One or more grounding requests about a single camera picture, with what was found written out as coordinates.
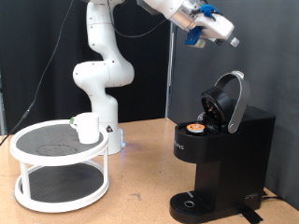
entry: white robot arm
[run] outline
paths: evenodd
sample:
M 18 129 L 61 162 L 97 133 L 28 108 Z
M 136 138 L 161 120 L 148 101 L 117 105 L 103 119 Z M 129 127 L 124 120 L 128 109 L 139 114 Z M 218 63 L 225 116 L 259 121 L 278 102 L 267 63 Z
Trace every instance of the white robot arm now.
M 121 56 L 117 47 L 109 14 L 109 10 L 113 11 L 123 0 L 83 1 L 88 2 L 86 21 L 89 46 L 100 53 L 104 60 L 78 64 L 73 78 L 88 94 L 92 111 L 99 114 L 101 126 L 108 131 L 108 153 L 115 154 L 124 147 L 122 130 L 118 126 L 118 103 L 115 98 L 106 94 L 105 88 L 128 85 L 134 79 L 134 68 Z M 188 31 L 187 44 L 192 46 L 196 46 L 200 36 L 213 41 L 230 40 L 234 30 L 234 26 L 216 8 L 207 6 L 205 1 L 144 0 L 142 5 L 149 11 L 156 9 L 181 29 Z

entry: round tray stand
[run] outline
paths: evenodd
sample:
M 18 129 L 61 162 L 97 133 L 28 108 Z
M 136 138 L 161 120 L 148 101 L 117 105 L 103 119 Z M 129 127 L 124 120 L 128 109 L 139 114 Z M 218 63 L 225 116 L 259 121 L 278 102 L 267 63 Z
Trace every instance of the round tray stand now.
M 15 196 L 16 200 L 26 208 L 35 210 L 38 212 L 45 213 L 61 213 L 76 210 L 82 207 L 85 207 L 91 203 L 99 200 L 107 191 L 109 187 L 109 178 L 108 178 L 108 135 L 107 131 L 100 127 L 100 133 L 103 136 L 103 141 L 101 141 L 95 147 L 88 149 L 86 151 L 71 154 L 66 156 L 38 156 L 33 154 L 28 154 L 17 148 L 18 140 L 25 135 L 26 133 L 31 132 L 32 130 L 48 127 L 52 125 L 68 124 L 68 119 L 61 119 L 55 121 L 46 121 L 42 123 L 37 123 L 35 125 L 29 126 L 25 129 L 17 132 L 11 139 L 10 142 L 10 153 L 14 158 L 20 161 L 21 167 L 21 176 L 19 176 L 16 185 L 15 185 Z M 104 167 L 97 162 L 90 161 L 92 158 L 103 154 Z M 59 203 L 45 203 L 39 202 L 32 199 L 30 191 L 30 181 L 29 174 L 38 171 L 44 167 L 57 167 L 57 166 L 67 166 L 74 164 L 85 164 L 95 168 L 104 178 L 103 184 L 91 194 L 78 198 L 74 201 L 68 202 L 59 202 Z M 28 169 L 28 164 L 33 164 L 34 166 Z

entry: black wall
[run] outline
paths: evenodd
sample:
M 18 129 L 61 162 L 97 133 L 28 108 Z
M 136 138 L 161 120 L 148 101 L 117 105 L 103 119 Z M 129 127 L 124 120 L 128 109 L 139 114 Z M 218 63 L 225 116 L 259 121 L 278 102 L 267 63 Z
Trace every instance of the black wall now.
M 249 81 L 250 105 L 277 116 L 265 185 L 299 208 L 299 2 L 210 0 L 235 25 L 240 45 L 204 49 L 184 45 L 178 30 L 170 119 L 196 120 L 203 112 L 201 93 L 220 76 L 239 70 Z M 238 87 L 228 86 L 236 97 Z
M 1 0 L 0 69 L 9 131 L 34 100 L 70 3 L 71 0 Z M 36 104 L 19 129 L 91 111 L 87 94 L 77 87 L 72 76 L 77 63 L 102 60 L 88 46 L 86 6 L 74 0 Z M 117 28 L 127 35 L 143 34 L 164 19 L 162 15 L 152 17 L 135 0 L 115 8 L 114 15 Z M 164 117 L 169 27 L 165 22 L 141 38 L 117 35 L 121 54 L 135 68 L 131 85 L 107 89 L 119 102 L 119 122 Z

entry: coffee maker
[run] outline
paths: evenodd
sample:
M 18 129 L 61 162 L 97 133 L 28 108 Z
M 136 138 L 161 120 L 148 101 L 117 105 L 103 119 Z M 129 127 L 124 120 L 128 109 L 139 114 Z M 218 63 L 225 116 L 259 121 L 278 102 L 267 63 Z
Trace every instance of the coffee maker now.
M 223 88 L 236 78 L 237 101 Z M 275 116 L 249 106 L 250 88 L 239 71 L 225 74 L 202 93 L 205 113 L 175 129 L 175 156 L 196 163 L 194 190 L 175 195 L 170 215 L 182 223 L 204 223 L 261 206 Z M 203 129 L 190 129 L 191 125 Z

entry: coffee maker handle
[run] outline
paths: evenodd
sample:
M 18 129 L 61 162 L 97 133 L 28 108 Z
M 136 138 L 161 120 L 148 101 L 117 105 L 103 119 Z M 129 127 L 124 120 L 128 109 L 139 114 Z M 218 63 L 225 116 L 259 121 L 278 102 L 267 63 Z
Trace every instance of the coffee maker handle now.
M 240 125 L 250 98 L 250 86 L 245 79 L 244 74 L 239 71 L 233 71 L 223 75 L 215 84 L 216 87 L 224 89 L 230 80 L 237 78 L 240 84 L 240 93 L 237 99 L 235 110 L 228 124 L 228 132 L 235 133 Z

